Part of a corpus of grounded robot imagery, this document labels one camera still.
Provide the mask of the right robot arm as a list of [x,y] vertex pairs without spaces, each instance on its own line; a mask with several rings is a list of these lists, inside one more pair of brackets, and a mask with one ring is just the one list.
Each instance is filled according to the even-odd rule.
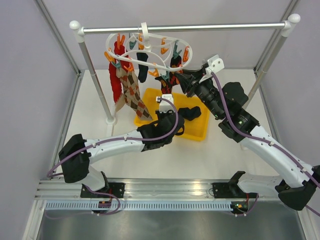
[[248,113],[244,103],[248,100],[239,82],[221,86],[209,66],[200,70],[175,73],[182,92],[197,96],[208,108],[222,133],[248,148],[276,172],[277,176],[254,175],[237,171],[228,182],[228,192],[235,198],[243,194],[277,197],[287,207],[301,211],[320,187],[320,167],[311,166],[293,156]]

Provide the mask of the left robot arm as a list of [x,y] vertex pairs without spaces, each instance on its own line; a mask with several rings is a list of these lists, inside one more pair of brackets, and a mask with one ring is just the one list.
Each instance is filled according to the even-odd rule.
[[109,193],[109,184],[102,171],[91,164],[125,153],[159,149],[172,142],[175,135],[184,133],[184,118],[173,111],[157,113],[158,120],[142,125],[136,130],[104,139],[84,139],[73,135],[59,152],[64,182],[88,186],[99,198]]

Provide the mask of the dark argyle sock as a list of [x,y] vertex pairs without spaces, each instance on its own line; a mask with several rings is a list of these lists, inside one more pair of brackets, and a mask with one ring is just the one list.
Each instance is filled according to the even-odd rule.
[[162,94],[171,94],[173,87],[180,84],[179,80],[172,73],[169,73],[168,79],[165,79],[162,76],[158,76],[155,78],[155,80],[160,82],[160,90]]

